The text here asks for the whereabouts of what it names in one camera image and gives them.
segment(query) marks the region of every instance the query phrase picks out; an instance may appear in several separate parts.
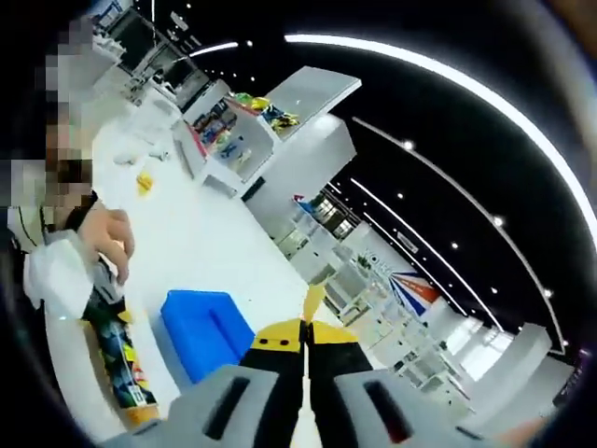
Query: display stand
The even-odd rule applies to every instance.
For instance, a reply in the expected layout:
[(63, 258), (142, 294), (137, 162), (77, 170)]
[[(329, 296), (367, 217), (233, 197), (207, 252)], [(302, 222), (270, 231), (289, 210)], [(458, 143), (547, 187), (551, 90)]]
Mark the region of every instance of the display stand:
[[(280, 134), (259, 113), (222, 94), (219, 98), (224, 99), (237, 116), (231, 131), (232, 138), (241, 135), (251, 149), (251, 157), (238, 173), (231, 170), (225, 161), (211, 155), (209, 148), (202, 147), (186, 123), (175, 126), (174, 139), (185, 154), (188, 167), (199, 184), (208, 177), (214, 177), (223, 184), (230, 196), (242, 196), (285, 153), (291, 141), (300, 138), (312, 123), (360, 86), (361, 80), (355, 77), (319, 68), (301, 68), (266, 95), (284, 112), (298, 115), (300, 124), (287, 128)], [(185, 120), (192, 118), (191, 115), (187, 112)]]

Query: black ceiling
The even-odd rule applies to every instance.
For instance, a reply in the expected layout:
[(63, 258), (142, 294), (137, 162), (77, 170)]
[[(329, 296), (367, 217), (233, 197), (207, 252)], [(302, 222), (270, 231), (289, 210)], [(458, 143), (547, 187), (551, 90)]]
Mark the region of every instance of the black ceiling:
[[(472, 93), (423, 69), (364, 51), (284, 41), (289, 33), (348, 35), (418, 51), (458, 68), (535, 123), (585, 186), (589, 156), (567, 107), (535, 50), (500, 10), (487, 7), (488, 2), (367, 2), (350, 8), (291, 3), (247, 10), (235, 6), (223, 15), (219, 7), (216, 13), (194, 1), (187, 8), (187, 3), (156, 0), (156, 24), (162, 31), (172, 28), (169, 15), (174, 10), (203, 45), (241, 43), (237, 49), (194, 59), (208, 76), (223, 77), (236, 91), (265, 94), (303, 65), (362, 79), (363, 87), (333, 110), (347, 122), (357, 150), (357, 157), (334, 179), (348, 203), (357, 214), (367, 211), (388, 231), (396, 228), (409, 235), (387, 211), (366, 201), (350, 182), (353, 177), (442, 254), (506, 329), (516, 332), (524, 322), (544, 325), (558, 348), (540, 291), (493, 224), (431, 169), (352, 117), (397, 139), (414, 141), (420, 154), (486, 210), (505, 218), (508, 235), (541, 283), (554, 291), (551, 303), (570, 342), (566, 360), (574, 359), (597, 292), (593, 244), (567, 187), (535, 144)], [(148, 18), (150, 4), (136, 3)], [(246, 40), (253, 46), (246, 46)], [(398, 192), (403, 200), (396, 197)], [(416, 243), (417, 238), (410, 237)], [(452, 241), (458, 250), (450, 248)], [(476, 310), (475, 316), (491, 325), (478, 302), (433, 254), (421, 250), (416, 257), (444, 287), (453, 284), (452, 296), (467, 311)], [(491, 287), (498, 293), (492, 294)]]

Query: colorful toy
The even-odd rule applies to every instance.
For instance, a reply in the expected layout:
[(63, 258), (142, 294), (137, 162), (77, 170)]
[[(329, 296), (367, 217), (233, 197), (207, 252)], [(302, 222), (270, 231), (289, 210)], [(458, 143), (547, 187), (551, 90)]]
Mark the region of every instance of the colorful toy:
[(236, 93), (234, 99), (240, 104), (260, 112), (261, 116), (277, 133), (281, 133), (284, 129), (299, 124), (298, 115), (288, 114), (280, 110), (267, 98), (253, 97), (248, 93)]
[(125, 309), (124, 297), (114, 288), (114, 275), (101, 259), (95, 267), (94, 280), (83, 319), (95, 332), (118, 405), (134, 425), (159, 418), (156, 399), (149, 390), (129, 333), (131, 315)]
[(228, 143), (224, 149), (220, 151), (220, 157), (222, 159), (227, 159), (228, 157), (230, 157), (230, 154), (232, 154), (233, 152), (237, 152), (239, 148), (242, 148), (243, 146), (244, 138), (242, 136), (235, 138), (230, 143)]

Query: banner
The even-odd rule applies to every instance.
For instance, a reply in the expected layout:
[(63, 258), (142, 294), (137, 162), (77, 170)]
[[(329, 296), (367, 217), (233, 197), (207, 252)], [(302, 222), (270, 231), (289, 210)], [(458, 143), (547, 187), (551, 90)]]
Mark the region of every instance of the banner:
[(423, 315), (440, 295), (419, 273), (392, 273), (389, 282), (396, 299), (418, 316)]

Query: blue plastic container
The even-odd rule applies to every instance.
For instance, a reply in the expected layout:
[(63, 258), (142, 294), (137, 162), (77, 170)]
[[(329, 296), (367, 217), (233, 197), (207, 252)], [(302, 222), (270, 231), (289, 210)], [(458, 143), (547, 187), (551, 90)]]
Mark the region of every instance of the blue plastic container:
[(161, 318), (193, 384), (223, 365), (238, 364), (255, 338), (225, 292), (172, 290)]

